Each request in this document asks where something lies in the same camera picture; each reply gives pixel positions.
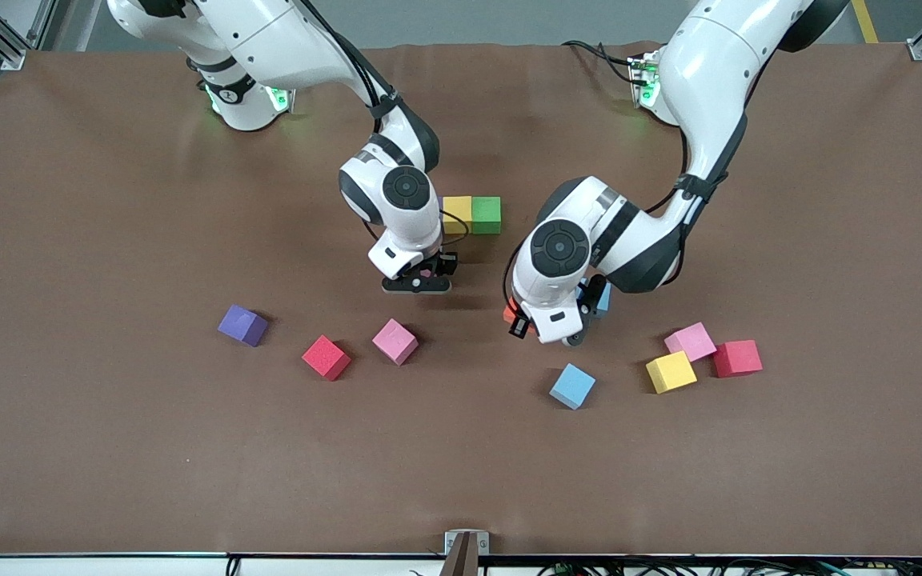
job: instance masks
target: block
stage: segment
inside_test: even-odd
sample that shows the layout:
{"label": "block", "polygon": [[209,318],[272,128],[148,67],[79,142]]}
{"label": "block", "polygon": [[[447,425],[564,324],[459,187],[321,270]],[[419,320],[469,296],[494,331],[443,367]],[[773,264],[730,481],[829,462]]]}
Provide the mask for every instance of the block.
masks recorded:
{"label": "block", "polygon": [[657,394],[663,394],[696,381],[696,372],[692,371],[692,364],[689,364],[684,350],[657,358],[647,364],[647,372],[650,372],[650,379],[654,382]]}
{"label": "block", "polygon": [[471,221],[473,234],[500,234],[500,197],[472,198]]}
{"label": "block", "polygon": [[578,410],[589,396],[589,390],[592,390],[594,383],[596,383],[596,378],[568,364],[557,378],[557,383],[553,384],[550,396],[557,398],[568,408]]}
{"label": "block", "polygon": [[756,340],[736,340],[717,346],[714,366],[717,367],[718,378],[745,376],[764,369],[756,349]]}
{"label": "block", "polygon": [[219,323],[220,332],[248,346],[258,346],[259,340],[263,339],[263,334],[266,333],[266,328],[268,322],[265,318],[237,305],[230,306],[226,316],[222,317],[222,322]]}
{"label": "block", "polygon": [[348,357],[347,353],[340,350],[336,344],[330,342],[325,335],[319,336],[319,339],[311,344],[310,349],[305,351],[301,358],[329,382],[339,378],[343,369],[351,364],[351,357]]}
{"label": "block", "polygon": [[372,343],[398,366],[418,347],[418,339],[393,318],[372,338]]}
{"label": "block", "polygon": [[[471,196],[445,196],[443,197],[443,212],[450,212],[457,218],[464,220],[468,229],[471,230]],[[444,234],[464,234],[464,226],[450,216],[443,216],[443,233]]]}
{"label": "block", "polygon": [[663,343],[666,344],[667,350],[671,354],[676,353],[678,350],[683,350],[688,356],[689,362],[695,362],[699,358],[710,356],[710,354],[717,351],[713,340],[710,339],[710,334],[707,334],[707,329],[703,328],[702,322],[696,322],[696,324],[692,324],[688,328],[678,330],[664,338]]}
{"label": "block", "polygon": [[[511,306],[514,306],[516,309],[519,307],[519,303],[515,302],[515,299],[511,299]],[[511,306],[504,307],[504,321],[508,324],[515,324],[515,312],[511,309]],[[531,323],[528,324],[528,333],[535,335],[535,326]]]}
{"label": "block", "polygon": [[[582,284],[588,286],[589,278],[582,278]],[[612,284],[607,282],[607,285],[603,288],[603,294],[599,296],[599,302],[596,303],[596,314],[594,318],[603,318],[607,316],[608,311],[611,311],[611,288]],[[577,292],[575,292],[575,298],[582,298],[581,286],[579,286]]]}

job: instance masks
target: pink cube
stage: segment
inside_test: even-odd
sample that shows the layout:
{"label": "pink cube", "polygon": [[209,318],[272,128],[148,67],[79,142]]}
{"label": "pink cube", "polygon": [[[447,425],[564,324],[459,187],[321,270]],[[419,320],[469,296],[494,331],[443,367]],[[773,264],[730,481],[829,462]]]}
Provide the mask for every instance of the pink cube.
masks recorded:
{"label": "pink cube", "polygon": [[710,339],[710,334],[707,334],[707,329],[703,328],[702,322],[696,322],[696,324],[692,324],[688,328],[678,330],[665,338],[663,343],[666,344],[667,350],[670,350],[671,354],[684,350],[689,362],[710,356],[710,354],[717,351],[713,340]]}
{"label": "pink cube", "polygon": [[330,339],[325,335],[319,336],[319,339],[315,340],[314,344],[311,344],[310,349],[305,351],[304,356],[301,358],[329,382],[333,382],[333,380],[340,377],[343,369],[347,368],[348,364],[351,364],[351,357],[347,356],[345,351],[340,350],[336,344],[330,342]]}
{"label": "pink cube", "polygon": [[372,343],[398,366],[418,347],[418,339],[393,318],[372,338]]}
{"label": "pink cube", "polygon": [[756,349],[756,340],[738,340],[717,346],[714,366],[717,367],[718,378],[745,376],[764,369],[760,353]]}

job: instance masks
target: blue cube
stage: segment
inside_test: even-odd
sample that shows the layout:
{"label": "blue cube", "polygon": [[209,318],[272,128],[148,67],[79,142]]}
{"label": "blue cube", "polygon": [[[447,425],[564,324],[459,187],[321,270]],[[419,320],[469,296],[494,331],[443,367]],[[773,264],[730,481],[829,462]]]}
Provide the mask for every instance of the blue cube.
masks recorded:
{"label": "blue cube", "polygon": [[219,323],[220,332],[248,346],[258,346],[267,327],[268,322],[265,318],[237,305],[230,306],[226,311],[226,317]]}
{"label": "blue cube", "polygon": [[596,378],[568,364],[557,378],[557,383],[553,384],[550,396],[557,398],[568,408],[578,410],[589,396],[589,390],[592,390],[594,383],[596,383]]}
{"label": "blue cube", "polygon": [[[589,278],[582,278],[582,284],[589,285]],[[575,292],[575,298],[582,298],[582,287],[579,286],[578,291]],[[603,318],[607,316],[608,311],[611,311],[611,283],[607,282],[607,285],[603,288],[603,294],[599,296],[599,302],[596,303],[596,318]]]}

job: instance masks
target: green cube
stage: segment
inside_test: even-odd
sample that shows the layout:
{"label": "green cube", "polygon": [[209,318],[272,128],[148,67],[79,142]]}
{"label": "green cube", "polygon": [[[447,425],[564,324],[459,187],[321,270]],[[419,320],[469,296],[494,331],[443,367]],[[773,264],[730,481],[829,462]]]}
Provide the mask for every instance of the green cube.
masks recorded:
{"label": "green cube", "polygon": [[475,196],[471,200],[471,232],[500,234],[500,197]]}

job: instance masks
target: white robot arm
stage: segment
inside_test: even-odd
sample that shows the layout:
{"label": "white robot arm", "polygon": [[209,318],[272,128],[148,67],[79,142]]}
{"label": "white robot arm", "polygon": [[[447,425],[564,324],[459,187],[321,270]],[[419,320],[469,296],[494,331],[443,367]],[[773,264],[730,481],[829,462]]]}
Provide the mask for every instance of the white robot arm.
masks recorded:
{"label": "white robot arm", "polygon": [[285,91],[325,82],[369,106],[373,134],[340,168],[340,192],[366,223],[385,226],[369,259],[389,292],[446,292],[457,259],[442,251],[439,201],[426,176],[439,163],[435,132],[333,30],[310,0],[107,0],[139,38],[176,44],[202,75],[227,125],[259,130],[288,108]]}
{"label": "white robot arm", "polygon": [[581,343],[605,286],[594,277],[579,291],[589,266],[622,292],[648,292],[676,277],[685,238],[742,142],[750,87],[775,48],[808,46],[845,4],[702,0],[666,46],[634,58],[637,105],[681,127],[691,161],[659,217],[593,176],[557,187],[516,252],[511,288],[520,310],[511,332],[524,336],[531,322],[541,342]]}

